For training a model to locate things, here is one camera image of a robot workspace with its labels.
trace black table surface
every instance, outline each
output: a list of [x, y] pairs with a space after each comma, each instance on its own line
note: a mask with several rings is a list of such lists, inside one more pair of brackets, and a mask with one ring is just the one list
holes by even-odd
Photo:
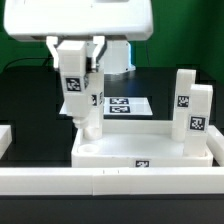
[[[171, 120], [176, 72], [138, 68], [129, 79], [105, 81], [105, 96], [147, 97], [150, 119]], [[213, 85], [210, 124], [223, 133], [224, 86], [203, 71], [196, 83]], [[76, 129], [59, 115], [62, 104], [52, 69], [13, 67], [0, 75], [0, 124], [11, 125], [13, 135], [1, 167], [71, 166]], [[223, 223], [223, 207], [224, 195], [1, 196], [0, 223]]]

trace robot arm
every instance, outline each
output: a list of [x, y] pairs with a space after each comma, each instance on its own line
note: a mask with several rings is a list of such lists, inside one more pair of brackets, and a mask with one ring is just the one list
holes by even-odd
[[[122, 64], [113, 64], [115, 70], [109, 72], [127, 71], [127, 41], [146, 40], [153, 32], [150, 0], [6, 0], [4, 26], [19, 41], [47, 42], [60, 70], [68, 115], [90, 139], [102, 135], [104, 62], [111, 67], [110, 55], [121, 55]], [[112, 47], [99, 68], [105, 40]], [[96, 45], [91, 55], [87, 41]]]

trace white tray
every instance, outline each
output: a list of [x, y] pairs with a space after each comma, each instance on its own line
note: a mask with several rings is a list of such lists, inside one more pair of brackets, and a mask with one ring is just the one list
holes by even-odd
[[80, 129], [72, 167], [209, 167], [213, 155], [183, 156], [184, 144], [171, 139], [172, 121], [104, 120], [103, 138], [90, 141]]

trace white platform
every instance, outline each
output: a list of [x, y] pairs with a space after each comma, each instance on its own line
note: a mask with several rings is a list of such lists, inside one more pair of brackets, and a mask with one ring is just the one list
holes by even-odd
[[172, 121], [104, 120], [103, 138], [90, 141], [78, 130], [72, 167], [209, 167], [213, 156], [183, 156], [171, 138]]

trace white post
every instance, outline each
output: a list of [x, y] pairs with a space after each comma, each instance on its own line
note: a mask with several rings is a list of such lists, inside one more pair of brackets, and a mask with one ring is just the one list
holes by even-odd
[[213, 89], [210, 85], [192, 85], [184, 155], [205, 156]]
[[196, 70], [179, 69], [176, 78], [173, 111], [172, 139], [183, 142], [185, 139], [191, 84], [195, 83]]

